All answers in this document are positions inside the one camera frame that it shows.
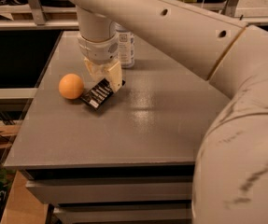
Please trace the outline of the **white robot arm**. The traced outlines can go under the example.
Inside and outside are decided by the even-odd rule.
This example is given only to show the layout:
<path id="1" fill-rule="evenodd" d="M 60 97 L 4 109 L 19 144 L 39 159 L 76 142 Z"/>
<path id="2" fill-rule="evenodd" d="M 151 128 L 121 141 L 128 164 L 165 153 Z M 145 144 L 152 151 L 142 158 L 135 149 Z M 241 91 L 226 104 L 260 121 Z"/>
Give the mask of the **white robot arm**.
<path id="1" fill-rule="evenodd" d="M 268 33 L 176 0 L 69 0 L 103 15 L 231 101 L 197 154 L 193 224 L 268 224 Z"/>

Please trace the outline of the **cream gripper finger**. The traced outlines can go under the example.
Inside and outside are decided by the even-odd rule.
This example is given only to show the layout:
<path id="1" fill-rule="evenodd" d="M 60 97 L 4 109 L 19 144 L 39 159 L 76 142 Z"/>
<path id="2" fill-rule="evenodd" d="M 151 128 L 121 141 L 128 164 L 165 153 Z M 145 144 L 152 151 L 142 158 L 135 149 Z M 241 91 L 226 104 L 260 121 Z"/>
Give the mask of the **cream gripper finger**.
<path id="1" fill-rule="evenodd" d="M 116 60 L 110 63 L 106 68 L 106 80 L 114 93 L 116 93 L 122 86 L 122 69 L 120 61 Z"/>

